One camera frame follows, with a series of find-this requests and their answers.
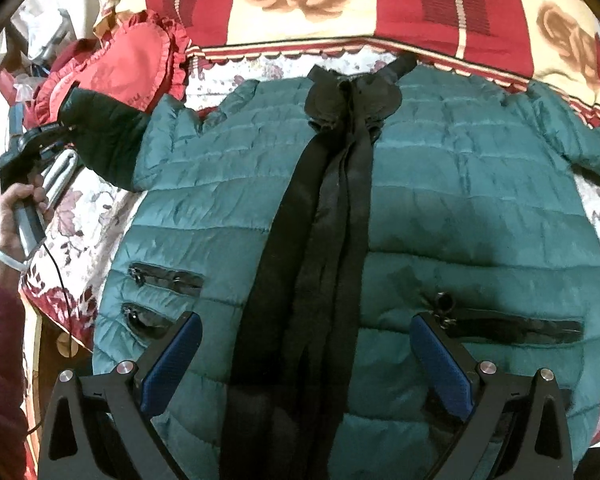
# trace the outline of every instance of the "jacket zipper pocket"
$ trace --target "jacket zipper pocket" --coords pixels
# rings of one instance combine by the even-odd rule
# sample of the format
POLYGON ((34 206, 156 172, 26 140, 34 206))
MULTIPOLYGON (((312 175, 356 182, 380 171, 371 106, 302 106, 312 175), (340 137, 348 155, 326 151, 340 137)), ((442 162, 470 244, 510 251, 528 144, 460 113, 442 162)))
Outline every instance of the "jacket zipper pocket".
POLYGON ((173 325, 173 321, 137 303, 123 303, 122 314, 129 330, 142 339, 161 339, 173 325))
POLYGON ((132 263, 128 273, 138 286, 145 284, 159 286, 192 298, 200 296, 202 285, 205 282, 204 276, 194 272, 167 269, 141 262, 132 263))

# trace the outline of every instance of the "floral bedsheet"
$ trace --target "floral bedsheet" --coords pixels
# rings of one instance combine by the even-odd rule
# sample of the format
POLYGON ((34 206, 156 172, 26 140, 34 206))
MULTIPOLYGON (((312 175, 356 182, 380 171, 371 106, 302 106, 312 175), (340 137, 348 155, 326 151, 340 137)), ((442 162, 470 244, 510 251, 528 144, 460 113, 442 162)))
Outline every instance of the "floral bedsheet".
MULTIPOLYGON (((194 58, 189 65, 186 105, 195 110, 218 106, 248 78, 270 80, 306 75, 314 64, 341 73, 374 72, 394 59, 365 46, 337 57, 326 54, 230 61, 210 64, 194 58)), ((587 217, 600 238, 600 188, 577 177, 587 217)), ((113 188, 89 170, 82 170, 66 192, 48 230, 47 246, 61 267, 72 304, 69 318, 55 267, 44 250, 36 255, 25 278, 31 302, 87 348, 93 345, 94 320, 113 256, 142 201, 142 194, 113 188)), ((600 423, 595 441, 600 440, 600 423)))

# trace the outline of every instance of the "human hand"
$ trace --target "human hand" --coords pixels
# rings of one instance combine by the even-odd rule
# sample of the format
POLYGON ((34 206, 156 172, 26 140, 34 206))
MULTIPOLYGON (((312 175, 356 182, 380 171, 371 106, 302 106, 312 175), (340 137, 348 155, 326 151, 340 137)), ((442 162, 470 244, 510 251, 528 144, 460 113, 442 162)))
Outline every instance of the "human hand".
MULTIPOLYGON (((24 260, 25 255, 13 216, 13 206, 19 200, 32 196, 46 222, 50 222, 54 214, 48 208, 42 176, 36 175, 30 182, 31 184, 13 184, 0 196, 0 250, 19 262, 24 260)), ((20 273, 17 270, 0 261, 0 285, 16 292, 19 279, 20 273)))

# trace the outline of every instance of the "blue gripper pad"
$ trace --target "blue gripper pad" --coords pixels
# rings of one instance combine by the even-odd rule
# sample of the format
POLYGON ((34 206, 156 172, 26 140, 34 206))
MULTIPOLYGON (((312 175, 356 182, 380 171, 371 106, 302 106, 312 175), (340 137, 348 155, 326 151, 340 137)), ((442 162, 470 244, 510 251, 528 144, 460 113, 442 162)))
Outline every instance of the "blue gripper pad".
POLYGON ((202 321, 198 314, 191 314, 142 383, 140 411, 144 415, 164 413, 201 342, 202 321))
POLYGON ((410 337, 411 349, 424 367, 429 386, 451 415, 466 421, 474 410, 469 379, 420 316, 411 321, 410 337))

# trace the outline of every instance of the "silver bolt head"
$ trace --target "silver bolt head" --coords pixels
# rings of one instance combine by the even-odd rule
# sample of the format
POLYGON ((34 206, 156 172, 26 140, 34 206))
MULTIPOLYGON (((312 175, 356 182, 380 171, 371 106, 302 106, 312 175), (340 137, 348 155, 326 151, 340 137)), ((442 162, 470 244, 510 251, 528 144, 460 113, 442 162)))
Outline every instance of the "silver bolt head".
POLYGON ((131 361, 122 361, 116 366, 116 371, 121 375, 128 374, 133 369, 134 364, 131 361))
POLYGON ((482 371, 482 373, 485 373, 487 375, 493 375, 494 373, 496 373, 498 368, 491 361, 482 361, 480 363, 480 370, 482 371))
POLYGON ((58 378, 60 379, 61 383, 67 383, 74 378, 74 373, 71 370, 64 370, 60 372, 60 376, 58 378))
POLYGON ((540 375, 545 381, 553 381, 555 377, 554 373, 551 370, 549 370, 549 368, 543 368, 542 370, 540 370, 540 375))

